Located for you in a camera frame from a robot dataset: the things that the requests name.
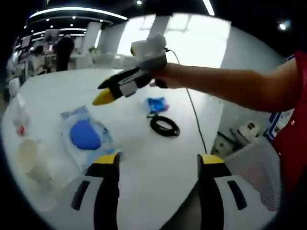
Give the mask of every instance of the cable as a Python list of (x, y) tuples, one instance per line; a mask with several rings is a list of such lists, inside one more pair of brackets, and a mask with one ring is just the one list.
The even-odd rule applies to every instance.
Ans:
[[(180, 134), (180, 129), (176, 125), (174, 121), (171, 119), (164, 117), (164, 116), (158, 116), (158, 114), (154, 114), (153, 116), (147, 115), (147, 118), (151, 118), (150, 121), (150, 127), (157, 133), (160, 134), (163, 137), (177, 137)], [(163, 121), (171, 126), (171, 128), (166, 128), (160, 124), (158, 124), (159, 121)]]
[[(165, 50), (166, 50), (166, 52), (171, 51), (171, 52), (175, 55), (175, 58), (177, 59), (178, 64), (180, 64), (179, 59), (178, 59), (176, 53), (175, 53), (173, 50), (168, 49), (168, 48), (165, 48)], [(203, 138), (203, 136), (202, 136), (201, 127), (200, 127), (200, 123), (199, 123), (199, 120), (198, 120), (198, 117), (197, 117), (197, 113), (196, 113), (196, 110), (195, 110), (194, 103), (193, 103), (193, 101), (192, 101), (192, 98), (191, 98), (191, 95), (190, 95), (189, 90), (188, 90), (187, 88), (186, 88), (186, 90), (187, 90), (187, 93), (188, 93), (188, 96), (189, 96), (189, 99), (190, 99), (190, 101), (191, 101), (192, 108), (193, 108), (193, 111), (194, 111), (194, 114), (195, 114), (196, 123), (197, 123), (198, 131), (199, 131), (199, 133), (200, 133), (200, 137), (201, 137), (201, 140), (202, 140), (203, 148), (205, 149), (205, 153), (208, 154), (208, 153), (207, 153), (206, 144), (205, 144), (204, 138)]]

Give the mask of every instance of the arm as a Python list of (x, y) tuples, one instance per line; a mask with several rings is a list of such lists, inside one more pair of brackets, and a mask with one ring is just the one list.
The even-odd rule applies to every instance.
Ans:
[(268, 74), (169, 63), (155, 71), (154, 77), (166, 81), (170, 88), (187, 87), (267, 112), (294, 108), (302, 90), (295, 58)]

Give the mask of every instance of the white table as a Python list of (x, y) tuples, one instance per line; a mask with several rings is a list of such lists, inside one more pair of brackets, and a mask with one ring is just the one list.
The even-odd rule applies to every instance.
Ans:
[[(185, 201), (197, 181), (197, 154), (204, 153), (197, 123), (185, 89), (149, 86), (130, 98), (92, 106), (103, 79), (118, 72), (112, 69), (82, 69), (50, 73), (30, 78), (20, 89), (31, 116), (31, 137), (48, 149), (48, 163), (54, 180), (63, 189), (78, 176), (78, 169), (61, 140), (60, 113), (86, 105), (92, 116), (105, 124), (123, 151), (120, 163), (118, 229), (160, 229)], [(200, 120), (208, 152), (220, 123), (223, 104), (207, 94), (190, 91)], [(163, 115), (180, 127), (177, 138), (154, 133), (146, 118), (147, 97), (165, 97), (170, 107)], [(15, 156), (22, 138), (12, 124), (11, 106), (2, 118), (2, 137), (13, 174), (37, 210), (41, 210), (36, 187), (20, 174)]]

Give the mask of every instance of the blue sponge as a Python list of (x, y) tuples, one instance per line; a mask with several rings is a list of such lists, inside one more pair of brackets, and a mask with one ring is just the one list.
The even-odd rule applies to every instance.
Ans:
[(76, 122), (70, 130), (72, 143), (81, 150), (96, 150), (101, 146), (98, 134), (89, 120)]

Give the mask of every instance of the red shirt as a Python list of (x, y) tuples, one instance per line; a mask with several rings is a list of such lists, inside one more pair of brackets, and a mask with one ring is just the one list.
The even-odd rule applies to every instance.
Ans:
[(289, 123), (273, 140), (273, 147), (281, 157), (281, 169), (286, 194), (296, 188), (307, 166), (307, 54), (295, 54), (302, 76), (301, 97)]

